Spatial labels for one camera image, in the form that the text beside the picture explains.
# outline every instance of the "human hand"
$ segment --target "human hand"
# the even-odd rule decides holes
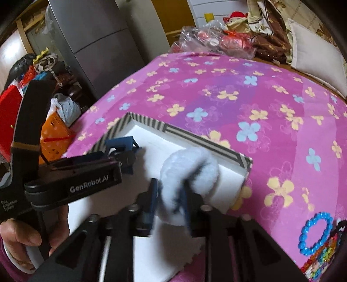
[[[51,255],[70,234],[69,224],[67,222],[68,213],[68,205],[58,208],[58,221],[52,233],[49,235],[49,244],[52,247],[49,255]],[[18,264],[26,269],[32,269],[33,265],[26,253],[25,246],[40,246],[42,239],[39,232],[24,222],[9,219],[1,223],[0,235],[7,250]]]

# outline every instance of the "pillow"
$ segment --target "pillow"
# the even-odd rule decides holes
[[[347,79],[339,50],[292,19],[288,22],[293,34],[291,67],[346,98]]]

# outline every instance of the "white foam box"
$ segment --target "white foam box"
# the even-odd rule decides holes
[[[134,113],[127,113],[105,133],[89,152],[105,151],[105,140],[133,136],[142,148],[136,153],[133,175],[123,175],[122,183],[69,204],[71,232],[89,215],[109,216],[132,204],[148,189],[151,178],[159,178],[164,161],[174,152],[191,146],[210,150],[219,163],[219,179],[210,203],[222,213],[235,203],[252,167],[252,159],[190,132]],[[134,281],[170,280],[200,252],[202,238],[191,238],[185,227],[164,224],[155,217],[149,238],[134,238]]]

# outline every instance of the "bed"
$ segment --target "bed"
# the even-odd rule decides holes
[[[178,126],[254,160],[230,214],[254,217],[297,266],[307,220],[346,218],[347,105],[332,91],[273,64],[212,53],[163,54],[113,87],[72,127],[66,156],[86,154],[127,112]],[[324,224],[310,231],[307,245]],[[172,281],[202,281],[200,254]]]

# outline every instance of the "blue beaded bracelet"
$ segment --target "blue beaded bracelet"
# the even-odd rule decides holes
[[[327,227],[323,231],[323,235],[321,236],[321,238],[316,243],[314,243],[313,246],[308,248],[306,247],[307,233],[309,232],[310,228],[316,225],[316,223],[320,219],[323,219],[327,222]],[[300,253],[303,254],[304,256],[311,256],[321,246],[323,246],[329,237],[330,231],[332,230],[332,222],[333,222],[333,218],[330,216],[330,213],[326,213],[326,212],[319,212],[315,214],[313,218],[306,221],[306,225],[301,229],[301,235],[299,236],[298,248],[300,249]]]

